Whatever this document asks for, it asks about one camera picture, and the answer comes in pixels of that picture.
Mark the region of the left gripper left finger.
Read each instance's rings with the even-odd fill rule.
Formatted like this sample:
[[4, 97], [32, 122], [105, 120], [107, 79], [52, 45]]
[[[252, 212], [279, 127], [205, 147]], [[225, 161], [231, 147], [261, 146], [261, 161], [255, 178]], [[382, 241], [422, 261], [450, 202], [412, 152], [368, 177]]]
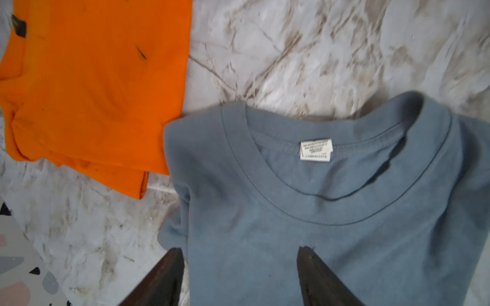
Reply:
[[170, 249], [120, 306], [179, 305], [184, 269], [182, 250]]

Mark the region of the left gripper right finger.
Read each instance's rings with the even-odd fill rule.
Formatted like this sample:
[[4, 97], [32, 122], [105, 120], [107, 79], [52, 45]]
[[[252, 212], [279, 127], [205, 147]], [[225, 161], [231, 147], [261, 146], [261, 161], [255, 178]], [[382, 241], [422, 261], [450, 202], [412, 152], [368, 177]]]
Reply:
[[304, 305], [364, 305], [312, 248], [299, 248], [297, 271]]

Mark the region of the grey t-shirt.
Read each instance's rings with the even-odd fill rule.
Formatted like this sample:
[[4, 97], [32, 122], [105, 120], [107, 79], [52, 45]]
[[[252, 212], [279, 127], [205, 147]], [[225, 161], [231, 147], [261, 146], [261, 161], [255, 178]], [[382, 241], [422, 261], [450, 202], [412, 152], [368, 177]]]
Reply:
[[366, 305], [463, 305], [489, 235], [489, 125], [417, 92], [356, 120], [229, 103], [168, 124], [191, 305], [301, 305], [311, 247]]

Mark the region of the orange t-shirt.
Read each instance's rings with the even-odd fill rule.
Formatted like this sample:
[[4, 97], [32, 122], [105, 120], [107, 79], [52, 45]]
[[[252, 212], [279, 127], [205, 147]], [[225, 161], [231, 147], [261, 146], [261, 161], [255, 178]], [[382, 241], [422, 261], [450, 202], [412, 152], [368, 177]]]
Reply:
[[1, 61], [8, 155], [70, 167], [126, 196], [168, 173], [185, 98], [191, 1], [14, 1]]

